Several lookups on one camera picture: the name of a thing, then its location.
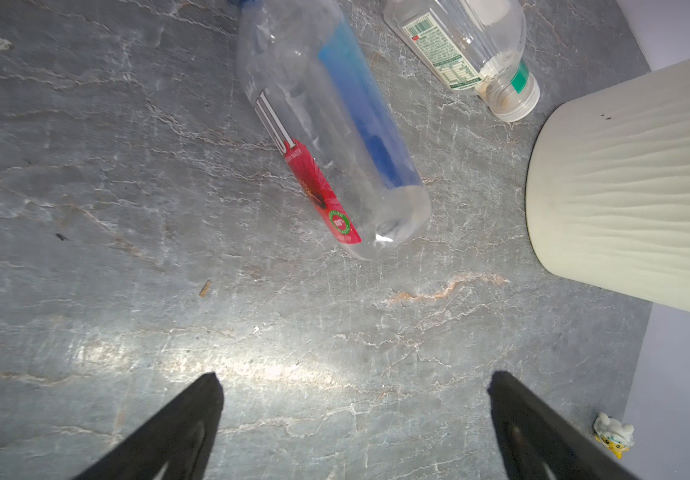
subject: empty plastic bottle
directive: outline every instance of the empty plastic bottle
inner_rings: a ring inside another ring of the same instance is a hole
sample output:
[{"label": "empty plastic bottle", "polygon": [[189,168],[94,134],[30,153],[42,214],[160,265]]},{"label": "empty plastic bottle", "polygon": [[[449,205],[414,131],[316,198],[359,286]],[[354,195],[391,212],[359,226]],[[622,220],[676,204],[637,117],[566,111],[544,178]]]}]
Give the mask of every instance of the empty plastic bottle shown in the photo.
[{"label": "empty plastic bottle", "polygon": [[522,61],[526,18],[516,0],[388,0],[385,21],[449,89],[478,94],[516,121],[540,96]]},{"label": "empty plastic bottle", "polygon": [[336,0],[239,4],[239,80],[334,237],[366,260],[407,242],[430,200]]}]

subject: white trash can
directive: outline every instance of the white trash can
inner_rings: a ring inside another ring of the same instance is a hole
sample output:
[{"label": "white trash can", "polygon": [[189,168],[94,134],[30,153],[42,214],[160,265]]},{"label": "white trash can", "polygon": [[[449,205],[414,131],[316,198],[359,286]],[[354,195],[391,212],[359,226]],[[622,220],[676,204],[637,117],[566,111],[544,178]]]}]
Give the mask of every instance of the white trash can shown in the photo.
[{"label": "white trash can", "polygon": [[551,273],[690,312],[690,60],[556,110],[526,218]]}]

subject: small wood chip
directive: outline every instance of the small wood chip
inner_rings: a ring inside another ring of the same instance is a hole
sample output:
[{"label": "small wood chip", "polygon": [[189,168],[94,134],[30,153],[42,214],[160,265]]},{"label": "small wood chip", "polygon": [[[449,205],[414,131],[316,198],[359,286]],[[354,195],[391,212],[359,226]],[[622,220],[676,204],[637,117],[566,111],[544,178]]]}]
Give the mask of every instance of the small wood chip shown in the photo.
[{"label": "small wood chip", "polygon": [[204,288],[201,289],[201,292],[198,295],[200,295],[201,298],[204,298],[206,294],[209,293],[209,287],[211,287],[211,280],[206,281]]}]

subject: blue label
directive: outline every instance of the blue label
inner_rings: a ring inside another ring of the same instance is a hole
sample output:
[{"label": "blue label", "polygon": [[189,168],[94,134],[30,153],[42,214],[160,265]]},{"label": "blue label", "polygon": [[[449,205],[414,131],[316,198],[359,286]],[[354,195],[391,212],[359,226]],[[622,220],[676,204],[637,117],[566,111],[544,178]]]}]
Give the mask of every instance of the blue label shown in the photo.
[{"label": "blue label", "polygon": [[318,58],[329,71],[385,186],[422,185],[356,36],[345,21],[337,26]]}]

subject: white and yellow toy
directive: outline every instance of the white and yellow toy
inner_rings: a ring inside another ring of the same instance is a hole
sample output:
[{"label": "white and yellow toy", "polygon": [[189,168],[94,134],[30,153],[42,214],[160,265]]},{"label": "white and yellow toy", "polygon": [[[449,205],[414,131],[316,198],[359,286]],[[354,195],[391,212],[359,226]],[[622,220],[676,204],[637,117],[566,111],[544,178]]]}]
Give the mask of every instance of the white and yellow toy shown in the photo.
[{"label": "white and yellow toy", "polygon": [[606,445],[617,458],[622,458],[622,453],[630,450],[635,442],[633,441],[633,426],[629,423],[622,423],[616,418],[609,418],[601,412],[595,419],[593,430],[596,432],[595,439]]}]

